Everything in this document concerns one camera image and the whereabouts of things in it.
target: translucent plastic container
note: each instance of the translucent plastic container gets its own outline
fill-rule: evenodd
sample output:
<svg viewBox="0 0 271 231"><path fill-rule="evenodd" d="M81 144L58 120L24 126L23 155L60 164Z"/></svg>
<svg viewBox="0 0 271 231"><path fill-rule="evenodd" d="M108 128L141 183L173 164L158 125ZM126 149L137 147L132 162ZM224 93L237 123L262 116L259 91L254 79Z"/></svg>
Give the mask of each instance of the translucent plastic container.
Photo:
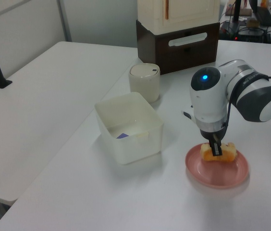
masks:
<svg viewBox="0 0 271 231"><path fill-rule="evenodd" d="M154 35L219 21L220 0L137 0L138 21Z"/></svg>
<svg viewBox="0 0 271 231"><path fill-rule="evenodd" d="M95 104L104 142L120 164L161 150L163 121L137 92Z"/></svg>

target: white cabinet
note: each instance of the white cabinet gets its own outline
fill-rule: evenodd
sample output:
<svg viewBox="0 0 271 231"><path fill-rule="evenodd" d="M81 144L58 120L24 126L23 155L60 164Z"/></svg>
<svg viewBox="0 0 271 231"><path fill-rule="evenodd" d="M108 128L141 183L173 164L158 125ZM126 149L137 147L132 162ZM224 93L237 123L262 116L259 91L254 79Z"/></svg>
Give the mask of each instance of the white cabinet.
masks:
<svg viewBox="0 0 271 231"><path fill-rule="evenodd" d="M137 0L138 20L154 35L219 21L220 0Z"/></svg>

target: pink plate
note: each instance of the pink plate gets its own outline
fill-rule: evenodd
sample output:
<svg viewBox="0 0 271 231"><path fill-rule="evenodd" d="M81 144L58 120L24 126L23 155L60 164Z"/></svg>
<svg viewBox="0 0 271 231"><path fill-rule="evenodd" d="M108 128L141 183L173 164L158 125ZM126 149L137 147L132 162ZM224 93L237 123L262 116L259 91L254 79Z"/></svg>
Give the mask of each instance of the pink plate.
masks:
<svg viewBox="0 0 271 231"><path fill-rule="evenodd" d="M242 183L249 173L245 157L237 150L233 162L205 161L200 154L202 144L190 149L185 165L196 180L212 188L231 188Z"/></svg>

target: bread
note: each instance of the bread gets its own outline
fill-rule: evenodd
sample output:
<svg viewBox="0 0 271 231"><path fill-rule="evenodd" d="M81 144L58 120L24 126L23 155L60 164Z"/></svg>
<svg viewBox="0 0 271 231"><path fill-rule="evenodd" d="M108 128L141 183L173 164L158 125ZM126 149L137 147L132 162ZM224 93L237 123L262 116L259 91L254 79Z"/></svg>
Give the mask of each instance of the bread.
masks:
<svg viewBox="0 0 271 231"><path fill-rule="evenodd" d="M235 160L237 156L237 150L233 143L228 143L227 145L225 143L221 144L222 149L222 155L219 156L213 156L211 147L208 143L204 143L201 146L201 156L203 160L206 161L223 161L223 162L232 162Z"/></svg>

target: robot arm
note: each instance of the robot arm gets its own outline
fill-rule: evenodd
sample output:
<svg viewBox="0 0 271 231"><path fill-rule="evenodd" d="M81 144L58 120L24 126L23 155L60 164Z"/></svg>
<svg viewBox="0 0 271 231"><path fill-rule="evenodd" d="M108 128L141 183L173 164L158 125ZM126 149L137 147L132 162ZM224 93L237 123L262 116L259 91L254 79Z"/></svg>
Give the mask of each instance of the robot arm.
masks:
<svg viewBox="0 0 271 231"><path fill-rule="evenodd" d="M271 119L271 81L243 60L198 70L191 80L190 96L196 125L209 140L213 155L222 155L228 103L229 109L233 104L247 121Z"/></svg>

